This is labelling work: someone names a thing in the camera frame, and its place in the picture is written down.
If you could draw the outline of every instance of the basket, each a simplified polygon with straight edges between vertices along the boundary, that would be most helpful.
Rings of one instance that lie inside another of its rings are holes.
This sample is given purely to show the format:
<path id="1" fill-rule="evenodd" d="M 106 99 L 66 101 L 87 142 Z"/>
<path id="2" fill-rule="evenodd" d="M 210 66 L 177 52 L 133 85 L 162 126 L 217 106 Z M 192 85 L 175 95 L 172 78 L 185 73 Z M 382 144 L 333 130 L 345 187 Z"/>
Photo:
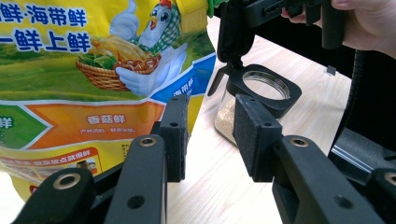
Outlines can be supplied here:
<path id="1" fill-rule="evenodd" d="M 138 74 L 151 74 L 157 67 L 158 62 L 155 63 L 148 70 L 135 71 Z M 76 68 L 81 71 L 85 77 L 97 88 L 107 91 L 129 91 L 125 85 L 120 81 L 120 76 L 115 70 L 93 67 L 76 60 Z"/>

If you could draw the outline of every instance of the yellow package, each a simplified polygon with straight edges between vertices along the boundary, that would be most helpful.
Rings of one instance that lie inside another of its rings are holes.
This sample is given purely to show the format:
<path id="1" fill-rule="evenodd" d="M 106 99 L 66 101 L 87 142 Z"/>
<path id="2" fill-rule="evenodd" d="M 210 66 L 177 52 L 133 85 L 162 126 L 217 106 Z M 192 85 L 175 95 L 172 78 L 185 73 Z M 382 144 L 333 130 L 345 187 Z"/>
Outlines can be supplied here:
<path id="1" fill-rule="evenodd" d="M 216 54 L 207 1 L 182 2 L 0 1 L 0 169 L 24 200 L 66 167 L 121 163 L 172 96 L 191 132 Z"/>

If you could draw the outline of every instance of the black cable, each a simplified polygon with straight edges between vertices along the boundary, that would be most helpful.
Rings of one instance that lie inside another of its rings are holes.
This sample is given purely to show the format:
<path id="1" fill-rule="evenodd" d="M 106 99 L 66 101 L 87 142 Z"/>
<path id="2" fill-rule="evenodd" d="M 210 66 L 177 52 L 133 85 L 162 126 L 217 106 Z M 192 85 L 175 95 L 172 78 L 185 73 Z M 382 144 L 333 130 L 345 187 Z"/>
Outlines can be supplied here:
<path id="1" fill-rule="evenodd" d="M 338 137 L 341 135 L 342 131 L 347 126 L 347 122 L 350 118 L 350 115 L 352 114 L 352 110 L 356 102 L 356 99 L 358 99 L 359 87 L 361 84 L 361 76 L 363 74 L 364 54 L 365 53 L 363 50 L 359 50 L 359 49 L 355 50 L 355 61 L 353 63 L 351 85 L 346 102 L 346 110 L 344 112 L 343 117 L 341 118 L 341 122 L 338 127 L 337 133 L 335 134 L 334 140 L 332 142 L 332 146 L 334 146 Z"/>

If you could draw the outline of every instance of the snack bag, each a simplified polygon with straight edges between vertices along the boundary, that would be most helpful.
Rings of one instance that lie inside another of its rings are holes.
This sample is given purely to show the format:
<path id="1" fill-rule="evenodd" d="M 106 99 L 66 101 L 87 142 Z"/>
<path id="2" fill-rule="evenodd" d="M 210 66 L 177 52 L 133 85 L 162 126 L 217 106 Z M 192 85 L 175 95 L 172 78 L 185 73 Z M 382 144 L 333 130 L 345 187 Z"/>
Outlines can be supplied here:
<path id="1" fill-rule="evenodd" d="M 187 94 L 191 132 L 216 54 L 206 0 L 0 1 L 0 169 L 24 200 L 49 175 L 123 162 Z"/>

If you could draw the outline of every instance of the cartoon character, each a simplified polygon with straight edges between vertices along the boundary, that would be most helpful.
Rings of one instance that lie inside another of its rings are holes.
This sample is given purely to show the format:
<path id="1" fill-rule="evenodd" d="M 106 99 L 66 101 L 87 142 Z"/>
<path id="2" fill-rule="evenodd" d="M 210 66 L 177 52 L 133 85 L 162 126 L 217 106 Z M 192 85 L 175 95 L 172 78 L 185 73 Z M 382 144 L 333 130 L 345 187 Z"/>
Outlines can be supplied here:
<path id="1" fill-rule="evenodd" d="M 172 44 L 178 39 L 180 31 L 180 13 L 170 0 L 161 0 L 151 10 L 146 29 L 136 35 L 139 20 L 134 15 L 136 5 L 129 1 L 128 8 L 116 16 L 110 24 L 110 33 L 139 46 L 150 55 L 161 54 L 157 68 L 149 75 L 141 75 L 124 67 L 116 72 L 125 86 L 136 95 L 148 96 L 155 89 L 165 87 L 180 73 L 187 53 L 187 43 L 177 49 Z"/>

